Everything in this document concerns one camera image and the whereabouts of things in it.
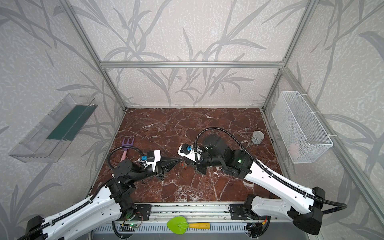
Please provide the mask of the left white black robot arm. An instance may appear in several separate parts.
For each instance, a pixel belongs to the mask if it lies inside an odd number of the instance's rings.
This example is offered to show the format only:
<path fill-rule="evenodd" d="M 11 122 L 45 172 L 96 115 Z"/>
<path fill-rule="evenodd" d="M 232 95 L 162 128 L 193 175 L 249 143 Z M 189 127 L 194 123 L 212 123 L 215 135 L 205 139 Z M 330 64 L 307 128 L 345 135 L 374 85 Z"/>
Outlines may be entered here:
<path fill-rule="evenodd" d="M 90 197 L 52 216 L 37 216 L 28 221 L 22 240 L 72 240 L 107 223 L 131 217 L 137 207 L 131 198 L 135 182 L 158 177 L 164 178 L 181 162 L 181 158 L 159 157 L 149 165 L 138 165 L 130 160 L 120 162 L 114 177 L 102 184 Z"/>

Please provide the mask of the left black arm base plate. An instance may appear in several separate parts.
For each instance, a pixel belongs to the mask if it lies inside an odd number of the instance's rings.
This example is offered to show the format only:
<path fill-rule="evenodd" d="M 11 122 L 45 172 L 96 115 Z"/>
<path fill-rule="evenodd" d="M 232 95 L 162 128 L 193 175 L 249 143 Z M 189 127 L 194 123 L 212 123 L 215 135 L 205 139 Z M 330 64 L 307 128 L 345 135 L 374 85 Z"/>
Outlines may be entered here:
<path fill-rule="evenodd" d="M 152 205 L 150 204 L 139 204 L 135 206 L 136 209 L 128 218 L 128 221 L 148 221 L 150 219 Z"/>

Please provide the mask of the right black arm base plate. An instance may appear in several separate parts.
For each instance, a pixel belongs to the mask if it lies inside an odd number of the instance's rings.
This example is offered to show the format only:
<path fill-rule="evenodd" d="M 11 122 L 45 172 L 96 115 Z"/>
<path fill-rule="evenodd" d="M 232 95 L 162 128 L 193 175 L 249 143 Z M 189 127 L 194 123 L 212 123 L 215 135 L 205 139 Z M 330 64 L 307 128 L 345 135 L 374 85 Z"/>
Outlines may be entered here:
<path fill-rule="evenodd" d="M 231 220 L 255 220 L 257 217 L 244 204 L 229 204 Z"/>

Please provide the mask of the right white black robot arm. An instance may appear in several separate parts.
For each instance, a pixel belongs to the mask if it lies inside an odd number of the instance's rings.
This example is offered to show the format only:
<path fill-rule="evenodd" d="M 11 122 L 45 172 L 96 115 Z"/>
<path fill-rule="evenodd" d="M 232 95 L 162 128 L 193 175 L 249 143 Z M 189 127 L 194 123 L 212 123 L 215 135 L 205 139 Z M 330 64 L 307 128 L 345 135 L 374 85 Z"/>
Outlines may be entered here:
<path fill-rule="evenodd" d="M 232 150 L 216 134 L 210 134 L 196 149 L 182 144 L 178 154 L 191 160 L 195 170 L 202 175 L 206 174 L 207 167 L 219 166 L 223 173 L 259 185 L 279 197 L 277 200 L 248 197 L 244 204 L 247 212 L 260 217 L 292 220 L 300 230 L 311 235 L 319 234 L 323 221 L 323 204 L 312 198 L 324 198 L 326 192 L 323 189 L 310 189 L 285 178 L 260 161 L 253 161 L 245 151 Z"/>

